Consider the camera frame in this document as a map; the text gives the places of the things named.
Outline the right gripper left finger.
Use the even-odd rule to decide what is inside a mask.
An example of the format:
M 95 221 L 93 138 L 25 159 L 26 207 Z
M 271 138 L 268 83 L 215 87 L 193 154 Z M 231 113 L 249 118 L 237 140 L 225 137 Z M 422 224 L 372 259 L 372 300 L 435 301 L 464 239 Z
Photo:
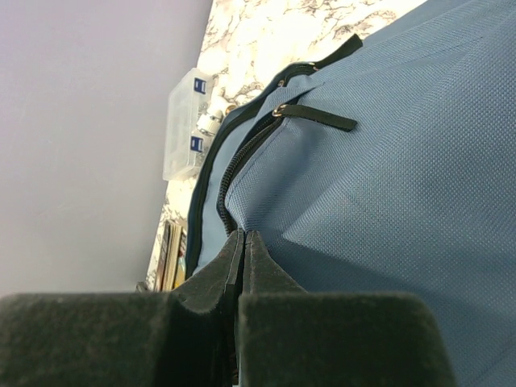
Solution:
M 230 386 L 245 234 L 170 292 L 1 300 L 4 386 Z

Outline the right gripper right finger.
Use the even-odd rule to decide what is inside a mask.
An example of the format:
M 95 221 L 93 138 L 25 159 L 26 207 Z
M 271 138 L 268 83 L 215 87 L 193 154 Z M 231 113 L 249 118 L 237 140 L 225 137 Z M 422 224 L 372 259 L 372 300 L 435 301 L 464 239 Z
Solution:
M 310 293 L 246 236 L 238 307 L 243 386 L 453 386 L 430 309 L 409 293 Z

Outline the blue student backpack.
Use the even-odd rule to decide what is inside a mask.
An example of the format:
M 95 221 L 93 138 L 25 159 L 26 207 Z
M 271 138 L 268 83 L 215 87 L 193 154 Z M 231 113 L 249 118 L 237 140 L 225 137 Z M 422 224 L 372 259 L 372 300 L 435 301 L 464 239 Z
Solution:
M 417 294 L 461 386 L 515 383 L 515 4 L 428 1 L 224 121 L 186 267 L 261 233 L 309 291 Z

